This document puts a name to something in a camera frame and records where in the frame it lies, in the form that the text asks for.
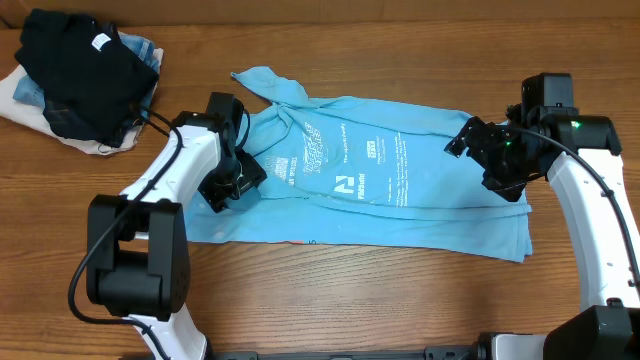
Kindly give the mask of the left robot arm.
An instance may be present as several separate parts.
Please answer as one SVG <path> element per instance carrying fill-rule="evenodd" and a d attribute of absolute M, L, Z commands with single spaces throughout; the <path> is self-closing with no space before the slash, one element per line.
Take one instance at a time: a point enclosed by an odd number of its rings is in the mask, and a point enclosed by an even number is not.
<path fill-rule="evenodd" d="M 109 313 L 100 322 L 134 327 L 154 359 L 211 359 L 214 354 L 186 306 L 191 263 L 184 211 L 201 195 L 214 212 L 267 177 L 244 145 L 250 115 L 229 93 L 214 92 L 203 113 L 183 111 L 168 142 L 144 174 L 120 194 L 89 205 L 87 253 L 72 277 L 68 304 L 86 323 L 75 294 Z"/>

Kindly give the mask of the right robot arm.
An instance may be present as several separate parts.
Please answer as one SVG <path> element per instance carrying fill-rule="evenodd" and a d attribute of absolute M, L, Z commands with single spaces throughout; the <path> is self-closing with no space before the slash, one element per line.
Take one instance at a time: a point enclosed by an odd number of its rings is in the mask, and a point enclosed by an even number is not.
<path fill-rule="evenodd" d="M 470 118 L 446 146 L 484 170 L 482 184 L 515 202 L 540 178 L 554 191 L 580 277 L 580 312 L 546 335 L 488 333 L 475 359 L 636 359 L 639 230 L 623 176 L 622 146 L 606 116 L 582 115 L 567 73 L 521 85 L 504 124 Z"/>

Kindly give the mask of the light blue printed t-shirt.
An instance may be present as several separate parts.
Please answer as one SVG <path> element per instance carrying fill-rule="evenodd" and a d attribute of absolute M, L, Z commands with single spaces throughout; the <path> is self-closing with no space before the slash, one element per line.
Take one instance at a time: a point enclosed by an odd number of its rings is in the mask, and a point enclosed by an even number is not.
<path fill-rule="evenodd" d="M 313 98 L 264 66 L 237 80 L 268 103 L 242 127 L 267 177 L 221 212 L 195 195 L 189 240 L 436 248 L 513 262 L 532 254 L 527 200 L 487 190 L 478 164 L 445 150 L 466 112 Z"/>

